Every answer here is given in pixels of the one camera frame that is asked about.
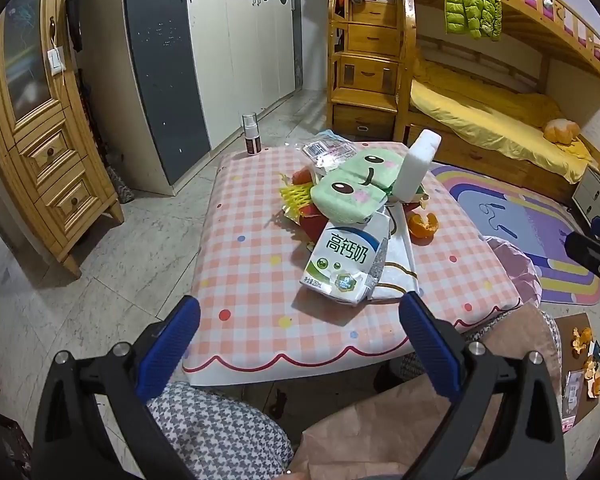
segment white nightstand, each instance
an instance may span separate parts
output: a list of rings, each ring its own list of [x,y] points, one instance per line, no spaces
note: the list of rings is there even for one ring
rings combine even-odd
[[[600,176],[590,167],[585,170],[573,201],[590,224],[594,217],[600,216]]]

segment bolt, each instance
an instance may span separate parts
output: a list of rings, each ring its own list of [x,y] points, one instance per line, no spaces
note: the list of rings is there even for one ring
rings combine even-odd
[[[69,360],[69,352],[66,350],[61,350],[56,354],[56,363],[59,365],[63,365],[65,362]]]
[[[469,352],[473,355],[483,355],[486,352],[486,348],[480,341],[472,341],[469,343]]]
[[[542,364],[542,361],[544,361],[544,358],[542,357],[542,354],[536,350],[533,350],[532,352],[529,352],[529,360],[535,364],[535,365],[539,365]]]
[[[131,345],[129,343],[116,343],[113,346],[113,355],[116,357],[123,357],[129,353]]]

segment glass cabinet door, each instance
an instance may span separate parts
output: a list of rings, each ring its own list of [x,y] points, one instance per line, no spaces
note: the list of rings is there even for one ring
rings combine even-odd
[[[10,0],[0,17],[0,127],[8,149],[63,108],[62,74],[51,75],[47,57],[57,37],[55,1]]]

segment white sponge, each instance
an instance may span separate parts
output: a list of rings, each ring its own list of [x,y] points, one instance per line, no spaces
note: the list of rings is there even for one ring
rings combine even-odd
[[[423,130],[413,146],[409,148],[392,190],[392,195],[398,200],[411,202],[429,170],[431,161],[440,146],[440,140],[442,137],[436,132]]]

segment mattress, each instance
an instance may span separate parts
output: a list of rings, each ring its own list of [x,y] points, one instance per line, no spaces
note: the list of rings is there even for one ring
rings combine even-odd
[[[553,144],[541,128],[561,118],[558,105],[542,94],[519,94],[489,85],[436,63],[416,58],[411,103],[467,142],[509,158],[529,160],[563,176],[582,178],[593,158],[580,139]]]

